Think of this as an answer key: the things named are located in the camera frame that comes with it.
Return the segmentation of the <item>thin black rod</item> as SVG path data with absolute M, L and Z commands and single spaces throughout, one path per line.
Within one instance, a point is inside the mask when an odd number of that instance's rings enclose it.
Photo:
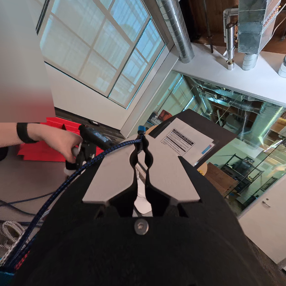
M 208 20 L 208 15 L 207 15 L 207 8 L 206 8 L 206 1 L 203 0 L 203 8 L 204 8 L 204 13 L 205 13 L 205 20 L 206 20 L 206 29 L 207 29 L 207 39 L 210 45 L 210 50 L 211 53 L 213 54 L 213 43 L 212 43 L 212 34 L 210 32 L 210 26 L 209 26 L 209 20 Z

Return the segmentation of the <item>red plastic bin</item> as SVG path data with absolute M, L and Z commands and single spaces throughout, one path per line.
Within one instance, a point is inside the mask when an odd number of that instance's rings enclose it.
M 58 117 L 47 117 L 46 122 L 41 124 L 80 135 L 80 131 L 78 129 L 80 123 L 70 120 Z M 65 162 L 64 156 L 58 151 L 52 149 L 44 141 L 34 144 L 21 144 L 17 156 L 21 156 L 22 160 L 26 161 Z

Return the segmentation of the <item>black board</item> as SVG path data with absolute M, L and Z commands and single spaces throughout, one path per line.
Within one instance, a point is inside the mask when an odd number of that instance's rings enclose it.
M 163 139 L 163 134 L 165 131 L 169 129 L 169 127 L 173 125 L 174 121 L 177 119 L 182 121 L 186 127 L 193 128 L 197 130 L 197 132 L 211 138 L 212 142 L 210 144 L 214 144 L 214 146 L 209 148 L 204 154 L 202 154 L 202 152 L 207 148 L 207 146 L 201 150 L 201 157 L 196 159 L 193 164 L 196 169 L 205 163 L 216 152 L 234 140 L 237 136 L 236 134 L 206 119 L 191 109 L 180 112 L 177 115 L 165 120 L 163 123 L 159 124 L 153 129 L 149 129 L 149 135 L 155 139 Z

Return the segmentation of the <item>white printed paper sheet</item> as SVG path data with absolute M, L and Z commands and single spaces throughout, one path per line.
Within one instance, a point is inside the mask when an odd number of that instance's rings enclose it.
M 215 146 L 213 139 L 200 133 L 179 119 L 174 119 L 157 137 L 161 144 L 182 156 L 192 166 Z

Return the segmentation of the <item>large paned window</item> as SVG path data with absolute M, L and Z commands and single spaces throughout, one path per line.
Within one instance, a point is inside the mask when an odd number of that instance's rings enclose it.
M 128 109 L 165 48 L 143 1 L 35 1 L 46 63 Z

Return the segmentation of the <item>rectangular metal duct box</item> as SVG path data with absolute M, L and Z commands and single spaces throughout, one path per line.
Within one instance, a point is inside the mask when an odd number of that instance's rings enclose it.
M 280 9 L 281 0 L 239 0 L 238 52 L 244 54 L 243 70 L 255 67 L 260 52 L 273 36 Z

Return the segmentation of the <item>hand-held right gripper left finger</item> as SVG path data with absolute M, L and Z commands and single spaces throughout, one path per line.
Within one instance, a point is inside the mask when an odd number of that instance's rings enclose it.
M 138 195 L 135 165 L 138 146 L 130 143 L 105 155 L 83 199 L 83 203 L 133 209 Z

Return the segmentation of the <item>glass partition wall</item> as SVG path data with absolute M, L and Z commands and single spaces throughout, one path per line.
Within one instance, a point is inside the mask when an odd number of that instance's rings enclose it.
M 285 107 L 175 71 L 153 99 L 146 129 L 192 110 L 236 136 L 207 161 L 237 182 L 224 194 L 236 215 L 285 176 Z

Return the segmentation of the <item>person's left hand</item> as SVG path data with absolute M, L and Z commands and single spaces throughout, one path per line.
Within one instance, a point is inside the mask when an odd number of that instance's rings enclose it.
M 76 161 L 72 149 L 83 141 L 77 134 L 38 123 L 28 123 L 27 134 L 34 141 L 44 141 L 70 163 Z

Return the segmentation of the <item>silver insulated pipe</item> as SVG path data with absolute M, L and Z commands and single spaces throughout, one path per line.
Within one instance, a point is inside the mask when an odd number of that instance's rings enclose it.
M 223 54 L 227 62 L 228 70 L 234 69 L 234 50 L 235 50 L 235 26 L 231 22 L 231 17 L 238 16 L 238 8 L 228 8 L 223 12 L 223 29 L 224 29 L 224 42 L 226 43 L 226 51 Z

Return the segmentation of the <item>person's left forearm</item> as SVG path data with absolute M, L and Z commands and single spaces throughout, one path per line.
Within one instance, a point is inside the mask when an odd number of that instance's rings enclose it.
M 16 123 L 0 123 L 0 147 L 18 145 L 21 140 L 17 134 Z

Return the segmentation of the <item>silver spiral air duct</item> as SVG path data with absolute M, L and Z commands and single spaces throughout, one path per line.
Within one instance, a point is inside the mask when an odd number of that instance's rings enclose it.
M 156 0 L 182 63 L 189 63 L 194 52 L 178 0 Z

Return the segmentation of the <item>black wristband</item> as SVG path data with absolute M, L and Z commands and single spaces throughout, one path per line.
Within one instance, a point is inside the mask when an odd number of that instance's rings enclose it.
M 27 132 L 28 123 L 16 123 L 16 131 L 18 138 L 25 144 L 34 144 L 39 140 L 33 140 Z

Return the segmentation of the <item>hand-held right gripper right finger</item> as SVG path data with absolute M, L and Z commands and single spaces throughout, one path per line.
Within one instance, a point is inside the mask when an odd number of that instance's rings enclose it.
M 151 136 L 142 138 L 140 165 L 146 174 L 146 199 L 152 205 L 177 205 L 200 200 L 180 157 Z

